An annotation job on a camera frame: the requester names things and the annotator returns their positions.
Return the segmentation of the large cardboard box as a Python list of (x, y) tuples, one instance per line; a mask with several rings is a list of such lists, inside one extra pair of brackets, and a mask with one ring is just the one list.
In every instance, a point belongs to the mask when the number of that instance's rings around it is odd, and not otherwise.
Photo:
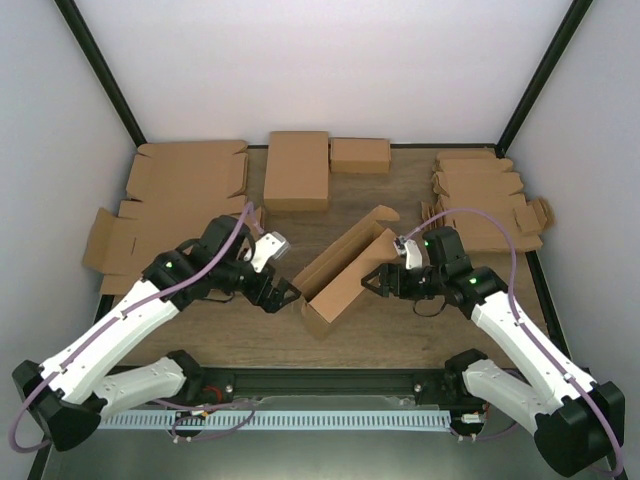
[(396, 233), (383, 224), (399, 219), (394, 209), (376, 206), (294, 278), (303, 323), (315, 338), (325, 338), (339, 324), (364, 292), (365, 275), (397, 258)]

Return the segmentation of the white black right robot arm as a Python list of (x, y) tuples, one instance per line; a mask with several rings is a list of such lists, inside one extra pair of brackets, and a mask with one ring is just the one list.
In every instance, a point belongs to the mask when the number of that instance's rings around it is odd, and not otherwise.
[(623, 469), (625, 397), (575, 365), (531, 321), (508, 285), (489, 267), (474, 267), (458, 232), (427, 231), (424, 245), (399, 237), (400, 263), (383, 263), (361, 284), (381, 297), (443, 298), (488, 334), (520, 372), (499, 368), (471, 349), (448, 360), (447, 396), (458, 403), (482, 399), (528, 431), (546, 463), (570, 477), (613, 455), (612, 477)]

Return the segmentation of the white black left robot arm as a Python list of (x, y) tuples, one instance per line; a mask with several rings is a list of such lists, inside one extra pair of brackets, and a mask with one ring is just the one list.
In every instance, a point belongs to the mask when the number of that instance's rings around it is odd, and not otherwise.
[(289, 242), (278, 232), (253, 237), (242, 219), (213, 219), (198, 238), (159, 254), (125, 296), (80, 338), (42, 363), (25, 360), (12, 373), (20, 413), (42, 429), (42, 447), (68, 451), (100, 423), (148, 402), (200, 408), (205, 373), (183, 350), (154, 363), (113, 374), (112, 368), (154, 330), (196, 301), (220, 291), (241, 294), (276, 313), (301, 293), (276, 278), (272, 261)]

